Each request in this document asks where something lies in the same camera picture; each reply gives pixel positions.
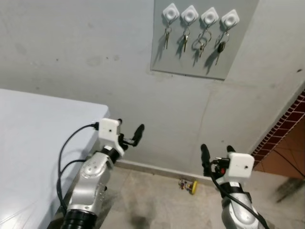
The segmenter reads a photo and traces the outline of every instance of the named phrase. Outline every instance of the black handle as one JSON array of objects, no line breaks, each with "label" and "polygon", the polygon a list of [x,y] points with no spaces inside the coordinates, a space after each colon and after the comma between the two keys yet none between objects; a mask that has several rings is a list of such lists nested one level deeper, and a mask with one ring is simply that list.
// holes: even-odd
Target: black handle
[{"label": "black handle", "polygon": [[137,128],[137,130],[134,132],[134,136],[133,136],[133,138],[132,138],[132,140],[134,141],[134,143],[133,143],[133,145],[132,145],[133,147],[135,147],[135,146],[138,145],[139,141],[140,141],[141,138],[142,138],[144,129],[145,129],[144,124],[141,124],[141,125]]},{"label": "black handle", "polygon": [[235,149],[232,146],[227,146],[227,152],[236,152]]},{"label": "black handle", "polygon": [[203,167],[203,175],[205,177],[210,176],[210,152],[206,144],[201,145],[201,162]]}]

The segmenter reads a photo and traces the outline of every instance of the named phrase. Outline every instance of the key holder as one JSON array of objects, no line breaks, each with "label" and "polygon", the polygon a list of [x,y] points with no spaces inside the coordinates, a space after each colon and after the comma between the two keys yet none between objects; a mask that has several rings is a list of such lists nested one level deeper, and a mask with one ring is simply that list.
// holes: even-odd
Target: key holder
[{"label": "key holder", "polygon": [[215,10],[214,7],[211,7],[210,9],[208,9],[206,12],[204,12],[201,16],[200,19],[202,21],[202,23],[204,24],[204,26],[206,28],[211,27],[213,24],[215,24],[218,19],[219,16]]},{"label": "key holder", "polygon": [[187,27],[189,27],[194,21],[196,21],[198,17],[199,14],[193,5],[190,5],[188,8],[186,8],[185,11],[181,13],[181,18],[187,25]]},{"label": "key holder", "polygon": [[[171,23],[172,32],[169,35],[168,48],[163,50],[165,41],[165,28],[168,24],[166,18],[162,15],[163,10],[175,3],[180,15],[178,19]],[[152,36],[152,48],[150,69],[157,72],[166,72],[169,74],[186,75],[184,77],[204,77],[216,80],[224,80],[229,77],[229,72],[234,66],[234,60],[238,56],[240,48],[245,38],[245,35],[251,29],[251,22],[255,17],[255,11],[259,0],[193,0],[193,1],[164,1],[155,0],[153,5],[153,28]],[[187,23],[181,16],[190,5],[193,5],[198,12],[199,16],[194,21],[189,23],[190,34],[186,43],[185,52],[184,49],[184,35],[183,31],[186,30]],[[207,15],[206,19],[202,20],[201,16],[207,12],[211,7],[214,7],[218,14],[218,19],[212,15]],[[220,34],[225,32],[225,28],[222,25],[221,18],[235,9],[240,18],[240,22],[229,30],[230,40],[226,44],[224,51],[220,54],[219,62],[215,67],[215,61],[217,57],[217,48],[214,48],[215,41]],[[199,59],[198,50],[201,44],[197,38],[199,33],[205,32],[206,25],[212,22],[208,26],[208,30],[212,33],[212,39],[204,48],[204,52]],[[209,40],[210,34],[205,32],[202,43],[205,40]],[[223,41],[227,41],[227,36],[224,35]]]},{"label": "key holder", "polygon": [[168,7],[166,7],[163,10],[162,14],[169,23],[176,20],[180,15],[180,13],[174,3],[171,3]]},{"label": "key holder", "polygon": [[231,10],[221,18],[221,23],[226,31],[230,30],[233,26],[239,23],[239,16],[236,10]]}]

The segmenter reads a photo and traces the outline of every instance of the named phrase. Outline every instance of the key ring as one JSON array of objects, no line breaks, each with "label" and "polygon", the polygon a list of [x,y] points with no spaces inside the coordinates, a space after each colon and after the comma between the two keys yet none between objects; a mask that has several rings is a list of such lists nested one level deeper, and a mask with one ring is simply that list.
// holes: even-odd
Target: key ring
[{"label": "key ring", "polygon": [[183,31],[183,36],[188,36],[190,33],[189,27],[187,27],[186,30]]},{"label": "key ring", "polygon": [[[208,28],[206,28],[206,30],[204,32],[208,32],[209,35],[210,35],[210,39],[206,39],[206,43],[209,43],[212,39],[212,33],[208,30]],[[200,32],[200,34],[198,35],[198,42],[200,43],[200,40],[201,39],[204,39],[203,36],[204,36],[205,33],[203,33],[202,31]]]},{"label": "key ring", "polygon": [[[196,46],[194,46],[194,44],[200,44],[200,46],[199,46],[199,48],[197,48]],[[205,48],[206,47],[206,45],[208,44],[208,42],[205,40],[205,39],[203,39],[203,38],[198,38],[198,40],[197,40],[197,42],[194,42],[193,44],[192,44],[192,49],[193,50],[200,50],[200,47],[201,46],[203,46],[203,48]]]},{"label": "key ring", "polygon": [[167,26],[165,28],[165,33],[171,33],[172,32],[172,28],[170,26]]},{"label": "key ring", "polygon": [[225,35],[227,36],[227,41],[226,41],[226,43],[229,42],[229,40],[230,40],[229,33],[228,33],[228,31],[226,31],[226,32],[224,32],[223,34],[220,34],[220,35],[217,37],[216,42],[215,42],[215,47],[216,47],[218,44],[220,44],[220,42],[223,40],[223,37],[224,37]]}]

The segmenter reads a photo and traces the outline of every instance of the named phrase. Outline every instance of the gray panel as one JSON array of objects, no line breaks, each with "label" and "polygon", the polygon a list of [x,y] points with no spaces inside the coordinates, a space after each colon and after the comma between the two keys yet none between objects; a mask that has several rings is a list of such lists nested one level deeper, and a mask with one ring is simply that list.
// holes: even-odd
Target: gray panel
[{"label": "gray panel", "polygon": [[[199,18],[189,28],[191,34],[185,52],[183,52],[183,31],[186,25],[181,17],[171,24],[172,32],[168,40],[168,49],[163,49],[165,43],[164,29],[167,26],[167,21],[162,16],[162,11],[170,3],[172,3],[172,0],[154,1],[151,70],[225,79],[244,38],[258,0],[174,1],[180,14],[190,5],[193,5],[199,14]],[[211,7],[215,7],[219,20],[210,27],[212,39],[204,49],[201,59],[198,59],[198,51],[195,49],[196,47],[199,48],[197,38],[199,33],[205,29],[200,16]],[[224,33],[220,19],[233,9],[237,11],[240,22],[229,30],[230,40],[220,54],[218,64],[215,66],[217,57],[215,43],[217,38]]]}]

